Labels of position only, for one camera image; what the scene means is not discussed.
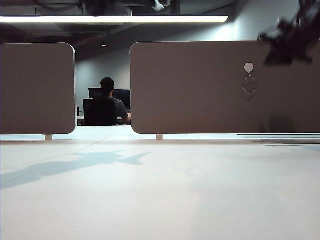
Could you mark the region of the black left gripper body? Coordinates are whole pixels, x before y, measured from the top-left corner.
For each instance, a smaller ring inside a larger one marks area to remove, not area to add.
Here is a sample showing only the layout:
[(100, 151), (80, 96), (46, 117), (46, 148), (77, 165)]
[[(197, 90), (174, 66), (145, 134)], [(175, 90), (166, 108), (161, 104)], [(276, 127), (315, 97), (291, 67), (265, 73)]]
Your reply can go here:
[(131, 16), (132, 10), (119, 0), (78, 0), (79, 9), (89, 16)]

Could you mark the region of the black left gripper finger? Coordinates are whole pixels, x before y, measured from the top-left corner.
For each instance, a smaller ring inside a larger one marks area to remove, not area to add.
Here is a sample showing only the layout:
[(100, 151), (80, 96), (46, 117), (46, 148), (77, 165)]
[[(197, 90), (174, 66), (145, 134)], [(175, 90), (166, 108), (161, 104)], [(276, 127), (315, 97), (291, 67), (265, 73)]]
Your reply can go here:
[(180, 8), (180, 0), (167, 0), (166, 4), (163, 4), (162, 0), (150, 0), (149, 5), (150, 7), (156, 11), (160, 12), (163, 10), (175, 10)]

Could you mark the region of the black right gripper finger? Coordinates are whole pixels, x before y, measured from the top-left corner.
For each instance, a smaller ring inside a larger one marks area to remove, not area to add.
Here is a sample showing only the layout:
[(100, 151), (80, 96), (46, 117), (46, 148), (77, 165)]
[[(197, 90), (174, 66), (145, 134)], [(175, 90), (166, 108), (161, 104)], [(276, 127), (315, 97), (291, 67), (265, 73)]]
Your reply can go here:
[(281, 18), (276, 27), (261, 32), (258, 35), (258, 41), (270, 45), (298, 45), (300, 43), (299, 27), (299, 18), (291, 21)]
[(313, 63), (313, 58), (307, 55), (305, 45), (272, 42), (270, 51), (264, 60), (264, 65), (269, 67), (291, 66), (295, 60), (306, 64)]

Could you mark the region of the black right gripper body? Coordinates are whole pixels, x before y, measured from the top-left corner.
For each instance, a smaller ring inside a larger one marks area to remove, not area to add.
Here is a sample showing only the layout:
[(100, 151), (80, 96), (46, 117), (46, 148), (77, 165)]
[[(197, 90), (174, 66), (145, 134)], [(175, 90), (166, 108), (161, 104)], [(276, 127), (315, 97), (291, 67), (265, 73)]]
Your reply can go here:
[(296, 14), (296, 30), (308, 38), (320, 37), (320, 1), (299, 0)]

